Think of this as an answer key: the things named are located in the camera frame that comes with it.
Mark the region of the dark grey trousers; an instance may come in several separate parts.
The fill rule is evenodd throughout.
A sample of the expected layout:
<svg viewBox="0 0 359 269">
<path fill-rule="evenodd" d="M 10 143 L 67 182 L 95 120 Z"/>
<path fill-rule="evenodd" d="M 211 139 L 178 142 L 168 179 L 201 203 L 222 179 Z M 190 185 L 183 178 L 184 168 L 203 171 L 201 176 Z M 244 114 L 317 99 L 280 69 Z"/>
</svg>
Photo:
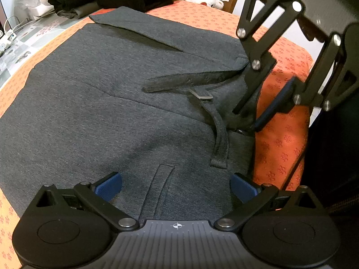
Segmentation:
<svg viewBox="0 0 359 269">
<path fill-rule="evenodd" d="M 210 220 L 239 202 L 256 100 L 239 39 L 121 7 L 94 15 L 30 72 L 1 117 L 1 189 L 23 214 L 42 185 L 111 172 L 137 220 Z"/>
</svg>

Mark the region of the white power strip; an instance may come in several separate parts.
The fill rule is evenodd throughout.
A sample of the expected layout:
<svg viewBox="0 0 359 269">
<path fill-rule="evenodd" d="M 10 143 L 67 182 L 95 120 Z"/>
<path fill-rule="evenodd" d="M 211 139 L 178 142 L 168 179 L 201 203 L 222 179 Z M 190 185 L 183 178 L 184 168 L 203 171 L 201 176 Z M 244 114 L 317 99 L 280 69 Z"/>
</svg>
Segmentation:
<svg viewBox="0 0 359 269">
<path fill-rule="evenodd" d="M 0 42 L 0 53 L 2 54 L 5 52 L 13 43 L 13 41 L 16 38 L 16 33 L 12 30 L 9 30 L 4 34 L 4 36 L 1 38 Z"/>
</svg>

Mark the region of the checkered tablecloth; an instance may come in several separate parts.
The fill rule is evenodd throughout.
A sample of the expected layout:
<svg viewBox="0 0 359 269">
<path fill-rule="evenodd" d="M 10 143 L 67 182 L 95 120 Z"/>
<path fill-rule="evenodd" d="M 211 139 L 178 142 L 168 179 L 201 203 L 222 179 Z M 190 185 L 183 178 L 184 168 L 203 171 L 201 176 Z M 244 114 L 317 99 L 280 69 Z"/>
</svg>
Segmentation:
<svg viewBox="0 0 359 269">
<path fill-rule="evenodd" d="M 50 12 L 17 27 L 15 40 L 1 54 L 1 88 L 4 88 L 29 58 L 80 21 L 80 19 L 68 19 Z"/>
</svg>

